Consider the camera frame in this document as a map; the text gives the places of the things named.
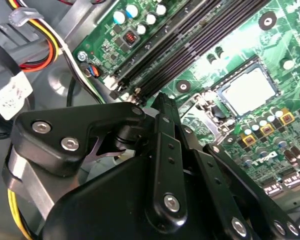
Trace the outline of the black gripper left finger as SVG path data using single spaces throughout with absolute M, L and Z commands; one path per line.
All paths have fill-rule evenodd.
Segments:
M 30 111 L 14 121 L 12 171 L 45 221 L 67 193 L 129 160 L 150 160 L 145 214 L 153 227 L 188 219 L 181 142 L 165 94 L 130 102 Z

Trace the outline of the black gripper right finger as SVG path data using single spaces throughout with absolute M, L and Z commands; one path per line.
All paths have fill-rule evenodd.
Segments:
M 194 171 L 202 204 L 208 209 L 209 228 L 219 240 L 300 240 L 300 228 L 237 166 L 213 144 L 201 146 L 193 131 L 183 125 L 174 99 L 166 98 L 169 114 L 181 143 L 182 162 Z

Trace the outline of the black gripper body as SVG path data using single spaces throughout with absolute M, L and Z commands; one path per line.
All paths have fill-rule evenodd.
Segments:
M 54 205 L 43 240 L 226 240 L 203 181 L 184 173 L 188 217 L 176 232 L 157 231 L 146 216 L 150 160 L 137 158 L 68 192 Z

